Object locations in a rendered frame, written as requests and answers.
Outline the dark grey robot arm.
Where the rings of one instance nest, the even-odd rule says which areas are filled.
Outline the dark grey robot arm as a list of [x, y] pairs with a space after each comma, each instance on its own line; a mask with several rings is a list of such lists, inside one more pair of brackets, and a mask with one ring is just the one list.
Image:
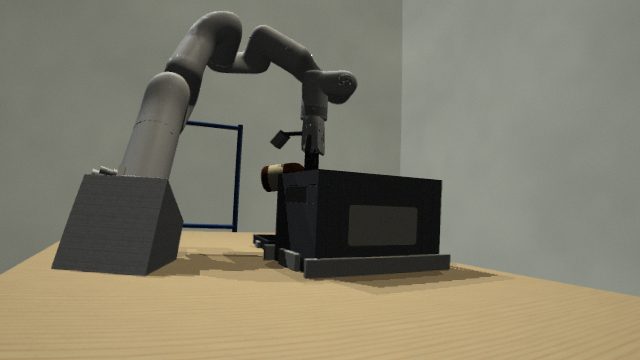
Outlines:
[[206, 66], [220, 73], [259, 74], [276, 64], [302, 83], [301, 116], [327, 117], [328, 102], [342, 104], [357, 88], [354, 74], [324, 72], [307, 48], [267, 25], [253, 30], [245, 52], [238, 52], [241, 39], [242, 23], [234, 13], [212, 12], [196, 21], [164, 73], [147, 85], [118, 170], [101, 166], [92, 174], [169, 180], [179, 136], [197, 102]]

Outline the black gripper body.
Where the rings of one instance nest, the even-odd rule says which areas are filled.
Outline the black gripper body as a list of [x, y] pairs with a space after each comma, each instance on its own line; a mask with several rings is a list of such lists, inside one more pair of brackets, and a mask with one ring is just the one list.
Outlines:
[[321, 115], [303, 115], [300, 117], [300, 119], [303, 120], [301, 141], [302, 151], [304, 150], [303, 152], [305, 153], [307, 135], [311, 135], [312, 144], [310, 152], [313, 153], [315, 149], [316, 153], [318, 151], [318, 153], [323, 156], [325, 154], [324, 122], [327, 121], [327, 117]]

